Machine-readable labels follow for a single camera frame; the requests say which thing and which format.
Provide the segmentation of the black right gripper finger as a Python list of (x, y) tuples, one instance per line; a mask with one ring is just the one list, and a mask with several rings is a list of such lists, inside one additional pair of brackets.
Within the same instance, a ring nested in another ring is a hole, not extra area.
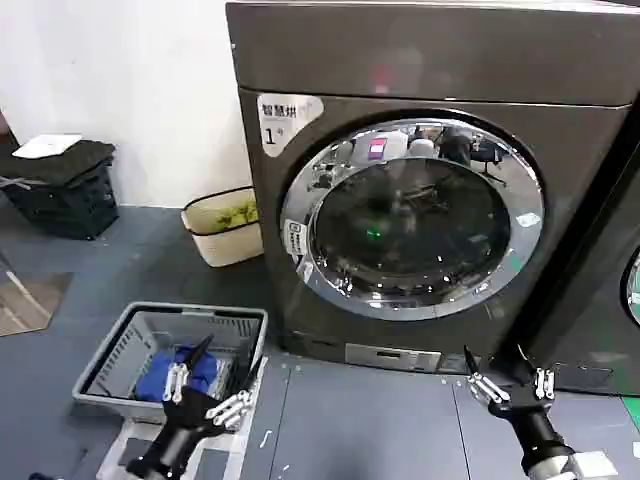
[(510, 402), (511, 396), (507, 391), (480, 373), (478, 363), (467, 345), (464, 345), (463, 352), (469, 371), (467, 385), (474, 398), (487, 404), (504, 404)]
[(531, 376), (534, 397), (537, 400), (553, 401), (555, 399), (555, 372), (535, 367), (524, 353), (522, 347), (519, 344), (517, 344), (516, 347), (528, 373)]

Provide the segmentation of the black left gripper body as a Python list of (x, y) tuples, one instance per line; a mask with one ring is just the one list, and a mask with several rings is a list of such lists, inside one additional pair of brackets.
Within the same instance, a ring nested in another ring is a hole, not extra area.
[(221, 404), (190, 387), (182, 390), (182, 400), (163, 404), (166, 422), (148, 451), (151, 470), (157, 473), (184, 473), (198, 444), (222, 433), (206, 418), (209, 410)]

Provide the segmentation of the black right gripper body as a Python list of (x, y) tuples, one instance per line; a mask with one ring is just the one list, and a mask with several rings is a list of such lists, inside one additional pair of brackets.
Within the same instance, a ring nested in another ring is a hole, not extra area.
[(523, 452), (522, 466), (535, 466), (552, 457), (569, 456), (575, 452), (565, 444), (549, 420), (551, 399), (545, 395), (538, 398), (533, 386), (509, 386), (506, 392), (510, 400), (498, 403), (491, 400), (488, 411), (511, 425)]

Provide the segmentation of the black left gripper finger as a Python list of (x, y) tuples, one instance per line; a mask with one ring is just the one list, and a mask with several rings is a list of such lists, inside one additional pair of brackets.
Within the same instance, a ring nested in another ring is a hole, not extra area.
[(172, 362), (169, 365), (162, 395), (163, 402), (182, 401), (182, 389), (188, 385), (191, 372), (206, 353), (213, 339), (213, 334), (206, 336), (190, 350), (182, 362)]
[(261, 355), (243, 378), (241, 385), (217, 406), (209, 409), (205, 419), (214, 426), (240, 426), (257, 400), (259, 374), (263, 364), (264, 356)]

